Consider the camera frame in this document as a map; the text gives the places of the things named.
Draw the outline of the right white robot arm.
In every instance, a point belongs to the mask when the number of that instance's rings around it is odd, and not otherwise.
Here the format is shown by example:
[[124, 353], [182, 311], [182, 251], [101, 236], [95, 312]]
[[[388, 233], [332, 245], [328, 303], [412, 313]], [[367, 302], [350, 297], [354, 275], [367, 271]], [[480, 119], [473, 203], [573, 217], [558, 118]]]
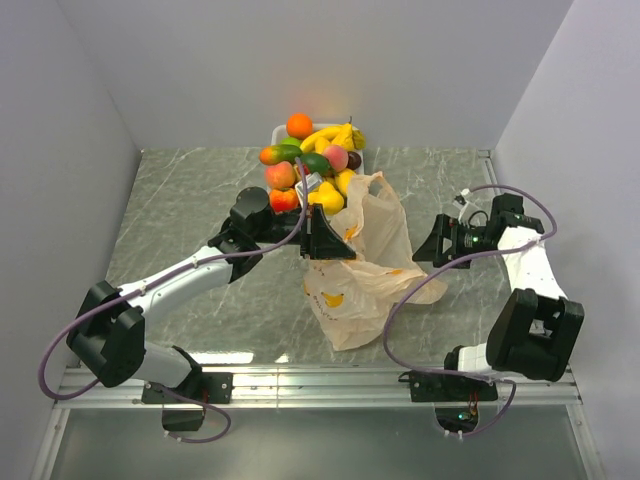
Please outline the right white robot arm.
[[541, 220], [524, 212], [521, 196], [503, 193], [485, 212], [455, 197], [457, 216], [437, 215], [432, 231], [413, 254], [436, 268], [471, 265], [471, 255], [499, 251], [511, 293], [486, 342], [458, 346], [445, 358], [440, 375], [445, 395], [462, 399], [476, 384], [474, 374], [515, 373], [529, 380], [556, 382], [566, 370], [584, 320], [584, 307], [560, 288], [551, 268]]

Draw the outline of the translucent orange plastic bag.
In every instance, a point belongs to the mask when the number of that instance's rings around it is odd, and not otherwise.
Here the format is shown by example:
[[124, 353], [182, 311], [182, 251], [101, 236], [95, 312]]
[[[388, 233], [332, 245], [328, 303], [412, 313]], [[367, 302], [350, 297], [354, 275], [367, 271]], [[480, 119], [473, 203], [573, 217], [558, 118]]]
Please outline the translucent orange plastic bag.
[[381, 172], [352, 177], [330, 226], [356, 258], [310, 260], [303, 289], [333, 349], [345, 351], [378, 338], [394, 304], [428, 274], [412, 260], [405, 209]]

